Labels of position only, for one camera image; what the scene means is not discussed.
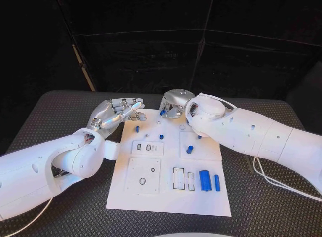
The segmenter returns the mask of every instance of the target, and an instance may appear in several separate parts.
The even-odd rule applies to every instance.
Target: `blue battery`
[[[191,154],[194,146],[188,146],[187,153]]]
[[[216,181],[216,190],[220,191],[220,181],[219,181],[219,175],[214,175],[214,181]]]
[[[201,170],[198,173],[200,173],[201,190],[206,191],[206,192],[211,191],[208,171]]]

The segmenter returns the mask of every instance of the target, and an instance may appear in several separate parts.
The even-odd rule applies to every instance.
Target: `black backdrop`
[[[322,51],[322,0],[59,0],[101,91],[285,99]]]

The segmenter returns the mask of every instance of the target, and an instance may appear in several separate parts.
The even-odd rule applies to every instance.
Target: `gray mat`
[[[72,134],[86,126],[91,112],[102,100],[124,97],[142,98],[145,108],[158,109],[161,95],[78,91],[52,91],[45,94],[9,152]],[[285,102],[236,98],[227,100],[237,107],[303,129]],[[121,124],[111,140],[121,141],[122,128]],[[93,177],[72,185],[55,197],[49,209],[17,236],[151,237],[178,232],[207,232],[231,236],[322,237],[322,203],[267,184],[250,169],[252,157],[223,146],[221,155],[231,217],[106,210],[115,162],[104,160]],[[270,177],[319,196],[311,184],[293,171],[263,159],[262,163]],[[0,222],[0,236],[19,230],[43,206],[45,204]]]

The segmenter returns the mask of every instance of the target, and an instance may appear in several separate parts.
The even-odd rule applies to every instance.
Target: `textured mat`
[[[52,91],[43,95],[9,148],[27,146],[72,134],[86,126],[96,105],[111,98],[142,98],[147,109],[158,109],[161,95]],[[290,106],[282,101],[227,99],[277,122],[303,129]],[[108,138],[121,141],[124,125]],[[231,236],[322,237],[322,203],[280,189],[252,170],[252,157],[221,146],[231,217],[106,210],[115,162],[104,160],[98,173],[55,197],[32,226],[17,236],[151,237],[177,232],[210,232]],[[319,196],[308,181],[283,166],[262,160],[266,174]],[[0,236],[19,230],[45,204],[0,222]]]

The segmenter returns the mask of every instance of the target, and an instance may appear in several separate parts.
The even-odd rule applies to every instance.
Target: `robotic arm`
[[[165,118],[178,118],[185,113],[200,136],[295,170],[322,194],[322,136],[280,124],[211,95],[201,93],[196,97],[181,89],[164,94],[160,111]]]
[[[121,122],[147,120],[142,99],[105,100],[86,128],[0,157],[0,221],[29,211],[91,177],[102,159],[116,159],[119,143],[105,140]],[[52,165],[63,173],[53,176]]]

